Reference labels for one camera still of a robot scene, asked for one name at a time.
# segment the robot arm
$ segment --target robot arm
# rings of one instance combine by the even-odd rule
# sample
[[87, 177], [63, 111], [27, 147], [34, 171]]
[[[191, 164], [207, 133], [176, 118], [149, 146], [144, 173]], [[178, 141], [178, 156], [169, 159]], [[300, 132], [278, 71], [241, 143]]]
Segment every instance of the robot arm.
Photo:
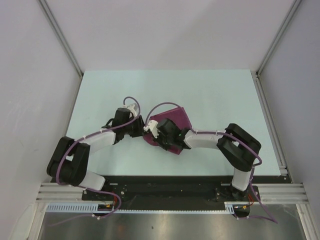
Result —
[[[144, 128], [150, 131], [154, 141], [165, 150], [170, 146], [180, 149], [210, 148], [220, 150], [230, 164], [234, 167], [231, 186], [235, 191], [244, 192], [248, 185], [255, 156], [242, 145], [236, 143], [223, 134], [216, 134], [216, 131], [194, 131], [192, 129], [180, 130], [170, 119], [165, 118], [161, 122], [150, 121]], [[261, 144], [249, 133], [238, 125], [231, 123], [220, 133], [227, 133], [235, 136], [248, 145], [257, 154]]]
[[[118, 108], [114, 118], [110, 119], [102, 128], [109, 129], [128, 123], [137, 116], [137, 109], [136, 104]], [[129, 135], [132, 138], [142, 136], [143, 125], [142, 117], [139, 116], [129, 125], [114, 129], [113, 131], [103, 132], [103, 129], [101, 129], [101, 134], [94, 135], [87, 139], [85, 138], [78, 142], [68, 154], [72, 159], [66, 159], [61, 166], [59, 173], [60, 182], [75, 187], [81, 186], [101, 190], [104, 186], [105, 178], [87, 170], [89, 156], [102, 148], [118, 143], [125, 135]], [[53, 178], [56, 177], [58, 166], [64, 154], [74, 142], [75, 140], [73, 138], [67, 136], [60, 139], [46, 169], [49, 176]]]
[[[101, 130], [101, 134], [94, 135], [88, 139], [78, 142], [69, 152], [72, 160], [65, 160], [59, 172], [60, 182], [82, 186], [94, 190], [100, 190], [105, 183], [105, 178], [87, 170], [89, 155], [100, 149], [112, 146], [121, 141], [125, 135], [132, 138], [140, 137], [151, 132], [153, 141], [165, 150], [172, 146], [183, 149], [211, 148], [220, 150], [230, 164], [234, 167], [231, 186], [235, 192], [244, 192], [249, 184], [251, 170], [255, 156], [242, 145], [236, 145], [228, 136], [217, 134], [215, 131], [194, 131], [190, 128], [179, 129], [170, 119], [165, 118], [161, 122], [151, 120], [144, 127], [144, 122], [139, 116], [132, 123], [127, 124], [137, 116], [137, 105], [120, 107], [116, 110], [114, 118], [110, 119], [102, 128], [113, 130]], [[259, 153], [261, 144], [238, 125], [231, 123], [220, 133], [226, 133], [236, 137], [249, 146], [255, 153]], [[52, 155], [47, 167], [47, 174], [55, 178], [58, 166], [75, 140], [67, 136], [62, 137]]]

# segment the maroon fabric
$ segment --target maroon fabric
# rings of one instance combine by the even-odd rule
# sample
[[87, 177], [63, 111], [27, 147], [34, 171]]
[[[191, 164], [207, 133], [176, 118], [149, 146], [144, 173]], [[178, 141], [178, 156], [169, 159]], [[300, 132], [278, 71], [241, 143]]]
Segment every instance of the maroon fabric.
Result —
[[[177, 107], [169, 111], [165, 111], [157, 115], [151, 116], [149, 120], [155, 120], [159, 123], [163, 119], [172, 120], [180, 129], [191, 128], [189, 118], [183, 107]], [[143, 136], [143, 139], [152, 146], [158, 146], [158, 143], [153, 141], [151, 133], [148, 133], [147, 135]], [[172, 146], [170, 149], [168, 149], [168, 151], [173, 154], [179, 155], [182, 150]]]

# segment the black bracket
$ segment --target black bracket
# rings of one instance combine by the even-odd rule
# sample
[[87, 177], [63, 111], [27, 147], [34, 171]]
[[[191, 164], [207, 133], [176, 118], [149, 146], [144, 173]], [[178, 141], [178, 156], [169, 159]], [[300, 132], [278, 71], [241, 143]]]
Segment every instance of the black bracket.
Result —
[[[259, 153], [261, 149], [260, 142], [237, 124], [230, 123], [225, 132], [244, 142], [256, 154]], [[233, 167], [243, 172], [251, 171], [256, 157], [241, 144], [237, 146], [230, 137], [223, 136], [218, 140], [217, 147]]]
[[[75, 142], [74, 139], [64, 136], [62, 137], [51, 157], [46, 173], [55, 178], [58, 170], [58, 166], [65, 155], [66, 151]], [[72, 161], [65, 160], [62, 164], [59, 180], [62, 183], [66, 183], [72, 186], [79, 186], [84, 180], [87, 173], [87, 166], [89, 160], [90, 145], [86, 143], [77, 143], [70, 151], [68, 156], [73, 155]]]
[[[119, 107], [115, 112], [114, 118], [111, 118], [102, 128], [114, 128], [123, 125], [132, 119], [134, 119], [134, 117], [129, 109], [125, 107]], [[144, 120], [142, 116], [139, 116], [131, 124], [115, 129], [113, 132], [115, 133], [114, 144], [117, 144], [119, 141], [121, 141], [125, 135], [129, 135], [132, 138], [140, 137], [144, 133]]]

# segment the purple cable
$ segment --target purple cable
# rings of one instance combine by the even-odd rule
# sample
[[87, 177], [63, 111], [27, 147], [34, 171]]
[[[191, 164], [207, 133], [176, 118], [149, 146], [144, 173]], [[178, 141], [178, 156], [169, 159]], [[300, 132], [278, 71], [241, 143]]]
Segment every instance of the purple cable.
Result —
[[[180, 109], [182, 108], [180, 105], [178, 105], [178, 104], [176, 104], [176, 103], [174, 103], [174, 102], [170, 102], [170, 101], [166, 101], [166, 102], [159, 103], [159, 104], [156, 105], [154, 108], [152, 108], [151, 111], [150, 111], [150, 112], [148, 113], [148, 115], [146, 116], [145, 126], [147, 126], [148, 120], [149, 120], [150, 115], [152, 114], [152, 112], [153, 112], [156, 108], [158, 108], [158, 107], [160, 107], [160, 106], [162, 106], [162, 105], [174, 105], [174, 106], [176, 106], [176, 107], [178, 107], [178, 108], [180, 108]], [[191, 122], [190, 122], [189, 118], [186, 117], [186, 119], [188, 120], [188, 126], [189, 126], [190, 128], [192, 128], [192, 125], [191, 125]]]
[[87, 135], [87, 136], [85, 136], [85, 137], [81, 137], [81, 138], [79, 138], [78, 140], [74, 141], [73, 144], [72, 144], [72, 145], [68, 148], [68, 150], [64, 153], [64, 155], [63, 155], [63, 157], [62, 157], [62, 159], [61, 159], [61, 161], [60, 161], [60, 163], [59, 163], [59, 166], [58, 166], [58, 168], [57, 168], [57, 170], [56, 170], [55, 180], [56, 180], [56, 183], [57, 183], [57, 184], [63, 185], [63, 184], [60, 182], [60, 179], [59, 179], [61, 167], [62, 167], [62, 165], [64, 164], [64, 162], [65, 162], [65, 160], [66, 160], [66, 157], [68, 156], [68, 154], [70, 153], [70, 151], [75, 147], [75, 145], [76, 145], [77, 143], [79, 143], [79, 142], [81, 142], [81, 141], [83, 141], [83, 140], [85, 140], [85, 139], [92, 138], [93, 136], [99, 135], [99, 134], [101, 134], [101, 133], [109, 132], [109, 131], [112, 131], [112, 130], [119, 129], [119, 128], [122, 128], [122, 127], [124, 127], [124, 126], [127, 126], [127, 125], [133, 123], [133, 122], [140, 116], [141, 109], [140, 109], [140, 104], [138, 103], [138, 101], [137, 101], [135, 98], [131, 97], [131, 96], [127, 96], [127, 97], [124, 98], [123, 104], [126, 103], [126, 100], [127, 100], [127, 99], [132, 99], [132, 100], [134, 100], [135, 103], [137, 104], [138, 110], [139, 110], [137, 116], [134, 117], [132, 120], [128, 121], [127, 123], [125, 123], [125, 124], [122, 124], [122, 125], [119, 125], [119, 126], [115, 126], [115, 127], [111, 127], [111, 128], [108, 128], [108, 129], [104, 129], [104, 130], [102, 130], [102, 131], [96, 131], [96, 132], [94, 132], [94, 133], [91, 133], [91, 134], [89, 134], [89, 135]]
[[[135, 103], [137, 104], [138, 106], [138, 114], [136, 117], [134, 117], [132, 120], [128, 121], [127, 123], [125, 124], [122, 124], [122, 125], [119, 125], [119, 126], [115, 126], [115, 127], [111, 127], [111, 128], [108, 128], [108, 129], [105, 129], [105, 130], [102, 130], [102, 131], [97, 131], [97, 132], [94, 132], [94, 133], [91, 133], [85, 137], [81, 137], [79, 138], [78, 140], [74, 141], [74, 143], [68, 148], [68, 150], [65, 152], [65, 154], [63, 155], [59, 165], [58, 165], [58, 168], [56, 170], [56, 175], [55, 175], [55, 180], [57, 182], [57, 184], [59, 185], [64, 185], [64, 183], [61, 183], [60, 182], [60, 179], [59, 179], [59, 175], [60, 175], [60, 171], [61, 171], [61, 167], [62, 165], [64, 164], [64, 161], [66, 160], [66, 157], [68, 156], [68, 154], [70, 153], [70, 151], [75, 147], [75, 145], [85, 139], [89, 139], [93, 136], [96, 136], [96, 135], [99, 135], [99, 134], [102, 134], [102, 133], [105, 133], [105, 132], [108, 132], [108, 131], [112, 131], [112, 130], [115, 130], [115, 129], [118, 129], [118, 128], [122, 128], [124, 126], [127, 126], [131, 123], [133, 123], [139, 116], [140, 116], [140, 113], [141, 113], [141, 108], [140, 108], [140, 104], [139, 102], [132, 96], [127, 96], [123, 99], [123, 104], [125, 105], [126, 104], [126, 100], [127, 99], [132, 99], [135, 101]], [[113, 193], [113, 192], [108, 192], [108, 191], [99, 191], [99, 190], [94, 190], [94, 189], [91, 189], [91, 188], [88, 188], [88, 190], [92, 191], [92, 192], [96, 192], [96, 193], [100, 193], [100, 194], [108, 194], [108, 195], [112, 195], [112, 196], [115, 196], [117, 199], [119, 199], [119, 204], [118, 204], [118, 207], [115, 208], [114, 210], [112, 210], [111, 212], [109, 212], [107, 215], [105, 216], [102, 216], [100, 217], [101, 219], [104, 219], [108, 216], [110, 216], [111, 214], [113, 214], [115, 211], [117, 211], [120, 207], [121, 207], [121, 204], [122, 204], [122, 201], [121, 201], [121, 198]], [[71, 217], [71, 218], [68, 218], [66, 220], [63, 220], [63, 221], [60, 221], [60, 222], [57, 222], [57, 223], [54, 223], [54, 224], [51, 224], [49, 226], [56, 226], [56, 225], [59, 225], [59, 224], [62, 224], [62, 223], [65, 223], [65, 222], [68, 222], [68, 221], [71, 221], [73, 219], [77, 219], [77, 218], [81, 218], [81, 217], [89, 217], [89, 216], [92, 216], [91, 214], [81, 214], [81, 215], [77, 215], [77, 216], [74, 216], [74, 217]]]
[[[159, 106], [162, 106], [162, 105], [174, 105], [178, 108], [181, 108], [180, 105], [174, 103], [174, 102], [163, 102], [163, 103], [159, 103], [158, 105], [156, 105], [154, 108], [152, 108], [152, 110], [149, 112], [149, 114], [147, 115], [146, 117], [146, 120], [145, 120], [145, 125], [147, 125], [147, 122], [148, 122], [148, 119], [151, 115], [151, 113], [156, 109], [158, 108]], [[278, 221], [273, 217], [273, 215], [269, 212], [268, 208], [263, 205], [263, 203], [261, 202], [261, 200], [258, 198], [258, 196], [256, 195], [256, 191], [254, 190], [253, 186], [252, 186], [252, 179], [253, 179], [253, 176], [254, 176], [254, 172], [255, 172], [255, 167], [256, 166], [259, 166], [262, 164], [262, 159], [261, 157], [255, 152], [253, 151], [248, 145], [246, 145], [243, 141], [241, 141], [240, 139], [236, 138], [235, 136], [229, 134], [229, 133], [226, 133], [226, 132], [220, 132], [220, 131], [195, 131], [193, 128], [192, 128], [192, 125], [189, 121], [189, 126], [190, 126], [190, 129], [193, 133], [195, 134], [215, 134], [215, 135], [223, 135], [223, 136], [227, 136], [229, 138], [231, 138], [232, 140], [238, 142], [240, 145], [242, 145], [245, 149], [247, 149], [251, 154], [253, 154], [257, 159], [258, 159], [258, 163], [255, 163], [252, 165], [252, 171], [251, 171], [251, 175], [250, 175], [250, 180], [249, 180], [249, 186], [255, 196], [255, 198], [257, 199], [257, 201], [259, 202], [260, 206], [263, 208], [263, 210], [266, 212], [266, 214], [269, 215], [270, 218], [268, 217], [265, 217], [265, 216], [249, 216], [249, 217], [237, 217], [236, 214], [234, 214], [234, 216], [237, 218], [237, 219], [248, 219], [248, 218], [251, 218], [251, 219], [266, 219], [266, 220], [269, 220], [269, 221], [272, 221], [276, 224], [278, 224]]]
[[[99, 193], [99, 194], [109, 194], [109, 195], [112, 195], [112, 196], [115, 196], [118, 200], [119, 200], [119, 204], [118, 206], [113, 209], [111, 212], [109, 212], [107, 215], [104, 215], [104, 216], [100, 216], [100, 219], [104, 219], [106, 217], [109, 217], [111, 214], [113, 214], [114, 212], [116, 212], [120, 207], [121, 207], [121, 204], [122, 204], [122, 201], [121, 201], [121, 198], [119, 197], [119, 195], [113, 193], [113, 192], [109, 192], [109, 191], [98, 191], [98, 190], [94, 190], [94, 189], [91, 189], [91, 188], [87, 188], [87, 190], [89, 191], [92, 191], [92, 192], [95, 192], [95, 193]], [[74, 219], [78, 219], [78, 218], [82, 218], [82, 217], [94, 217], [92, 214], [81, 214], [81, 215], [76, 215], [76, 216], [73, 216], [73, 217], [70, 217], [68, 219], [65, 219], [65, 220], [62, 220], [62, 221], [59, 221], [59, 222], [56, 222], [56, 223], [53, 223], [53, 224], [49, 224], [48, 226], [49, 227], [54, 227], [54, 226], [57, 226], [57, 225], [60, 225], [60, 224], [64, 224], [66, 222], [69, 222], [71, 220], [74, 220]]]

